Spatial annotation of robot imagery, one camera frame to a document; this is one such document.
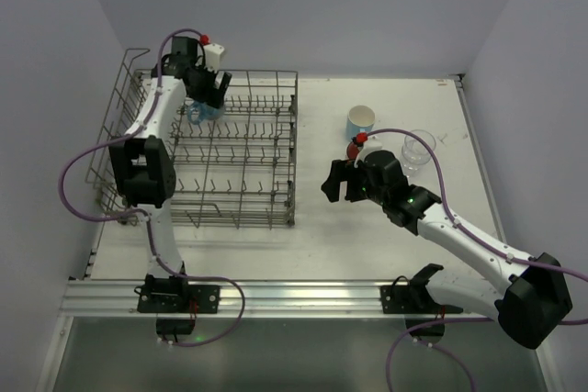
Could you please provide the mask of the blue patterned mug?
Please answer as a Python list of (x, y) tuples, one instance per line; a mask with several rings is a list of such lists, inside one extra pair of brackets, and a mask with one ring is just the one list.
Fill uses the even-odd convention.
[(192, 125), (200, 125), (205, 121), (214, 121), (224, 115), (225, 107), (215, 108), (205, 103), (194, 101), (187, 108), (187, 120)]

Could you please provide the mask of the light blue faceted cup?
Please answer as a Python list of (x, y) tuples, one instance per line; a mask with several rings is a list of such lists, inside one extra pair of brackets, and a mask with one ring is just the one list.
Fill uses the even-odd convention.
[(349, 109), (346, 119), (345, 136), (351, 140), (359, 132), (370, 132), (376, 122), (375, 112), (368, 106), (358, 105)]

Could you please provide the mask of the clear glass cup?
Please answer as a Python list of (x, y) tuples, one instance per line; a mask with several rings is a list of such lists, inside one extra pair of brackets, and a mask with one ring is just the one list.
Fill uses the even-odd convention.
[(410, 135), (404, 137), (401, 154), (406, 155), (430, 155), (436, 147), (435, 137), (428, 131), (415, 129)]
[(401, 155), (401, 166), (407, 176), (418, 174), (430, 161), (430, 155)]

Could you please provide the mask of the pink patterned mug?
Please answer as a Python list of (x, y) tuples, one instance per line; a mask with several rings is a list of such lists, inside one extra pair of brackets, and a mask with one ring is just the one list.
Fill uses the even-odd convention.
[(359, 148), (354, 142), (350, 142), (345, 151), (346, 158), (348, 160), (354, 161), (359, 154)]

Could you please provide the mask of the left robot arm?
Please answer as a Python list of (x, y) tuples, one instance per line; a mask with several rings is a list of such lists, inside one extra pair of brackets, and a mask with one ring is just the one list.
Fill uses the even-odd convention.
[(147, 235), (150, 261), (138, 290), (141, 312), (181, 309), (190, 296), (171, 216), (176, 172), (165, 145), (167, 131), (186, 99), (215, 109), (223, 107), (232, 78), (220, 72), (225, 49), (207, 35), (189, 37), (181, 31), (165, 44), (171, 49), (158, 52), (138, 116), (123, 139), (108, 148), (118, 193)]

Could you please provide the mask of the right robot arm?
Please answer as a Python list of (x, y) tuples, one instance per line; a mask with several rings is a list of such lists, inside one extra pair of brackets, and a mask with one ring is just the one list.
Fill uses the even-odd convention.
[(571, 295), (555, 257), (531, 256), (473, 227), (445, 209), (439, 196), (409, 183), (389, 151), (332, 161), (321, 190), (330, 202), (377, 204), (392, 224), (441, 246), (480, 275), (459, 279), (430, 264), (410, 281), (418, 305), (433, 302), (484, 315), (527, 349), (536, 349), (571, 312)]

